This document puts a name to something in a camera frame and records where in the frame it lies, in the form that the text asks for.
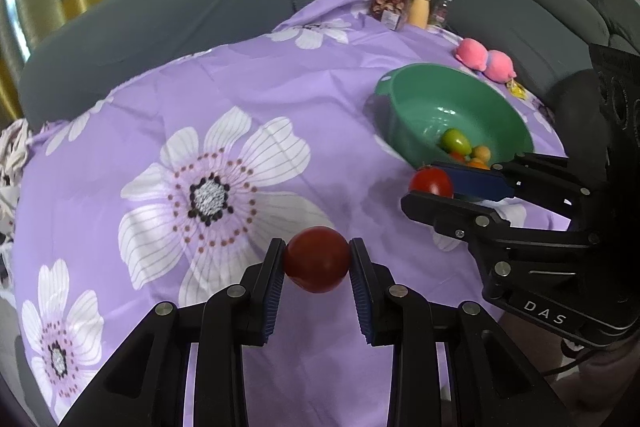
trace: black cable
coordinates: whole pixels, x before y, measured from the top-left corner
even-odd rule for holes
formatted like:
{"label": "black cable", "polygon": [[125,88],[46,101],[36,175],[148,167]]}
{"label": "black cable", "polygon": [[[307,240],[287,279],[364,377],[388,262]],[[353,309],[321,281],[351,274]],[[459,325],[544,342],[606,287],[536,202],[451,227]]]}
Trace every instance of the black cable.
{"label": "black cable", "polygon": [[544,373],[540,373],[543,377],[552,377],[553,375],[559,375],[560,373],[565,373],[566,371],[573,369],[575,366],[581,364],[585,360],[589,360],[593,355],[595,355],[599,350],[591,349],[585,355],[576,358],[570,363],[565,365],[561,365],[560,367],[556,367],[555,369],[549,369],[549,371],[545,371]]}

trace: green bowl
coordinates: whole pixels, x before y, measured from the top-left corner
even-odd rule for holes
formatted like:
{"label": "green bowl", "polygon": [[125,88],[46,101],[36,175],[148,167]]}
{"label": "green bowl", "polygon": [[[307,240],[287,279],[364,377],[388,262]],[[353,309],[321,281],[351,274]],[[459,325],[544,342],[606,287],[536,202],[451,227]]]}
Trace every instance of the green bowl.
{"label": "green bowl", "polygon": [[489,147],[492,164],[533,151],[529,130],[509,102],[460,70],[411,64],[387,73],[376,95],[386,100],[385,121],[377,119],[380,133],[416,169],[454,161],[438,146],[450,128],[462,131],[473,147]]}

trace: patterned fabric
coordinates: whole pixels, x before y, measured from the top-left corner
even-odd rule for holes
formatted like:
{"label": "patterned fabric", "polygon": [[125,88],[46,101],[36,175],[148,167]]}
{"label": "patterned fabric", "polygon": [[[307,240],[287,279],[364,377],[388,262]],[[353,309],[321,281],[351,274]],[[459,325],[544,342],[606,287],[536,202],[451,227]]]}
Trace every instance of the patterned fabric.
{"label": "patterned fabric", "polygon": [[[239,282],[272,237],[312,225],[363,237],[375,262],[428,299],[482,300],[465,245],[400,211],[413,170],[369,112],[390,70],[459,68],[460,39],[389,31],[364,15],[366,1],[316,0],[271,34],[148,71],[34,137],[15,294],[31,368],[58,420],[158,301],[205,301]],[[562,154],[536,100],[489,85],[526,121],[537,152]],[[522,201],[493,206],[514,226],[567,226]],[[244,352],[250,422],[382,425],[391,360],[390,348],[364,341],[347,280],[324,295],[286,280],[269,344]],[[446,386],[444,366],[441,375]]]}

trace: beige cup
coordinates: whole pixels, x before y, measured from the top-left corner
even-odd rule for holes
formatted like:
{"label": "beige cup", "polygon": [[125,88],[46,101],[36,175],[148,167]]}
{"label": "beige cup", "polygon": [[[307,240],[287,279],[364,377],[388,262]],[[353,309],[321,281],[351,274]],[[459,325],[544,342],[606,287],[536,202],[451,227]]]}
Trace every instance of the beige cup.
{"label": "beige cup", "polygon": [[413,0],[407,22],[425,29],[429,20],[429,0]]}

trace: plastic bottle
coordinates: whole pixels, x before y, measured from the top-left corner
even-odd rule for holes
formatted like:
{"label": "plastic bottle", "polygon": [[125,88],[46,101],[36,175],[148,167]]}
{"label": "plastic bottle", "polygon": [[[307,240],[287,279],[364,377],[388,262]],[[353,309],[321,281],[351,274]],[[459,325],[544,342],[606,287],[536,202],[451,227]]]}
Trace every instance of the plastic bottle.
{"label": "plastic bottle", "polygon": [[444,28],[447,23],[447,12],[449,11],[451,1],[453,0],[437,0],[434,3],[429,15],[429,26]]}

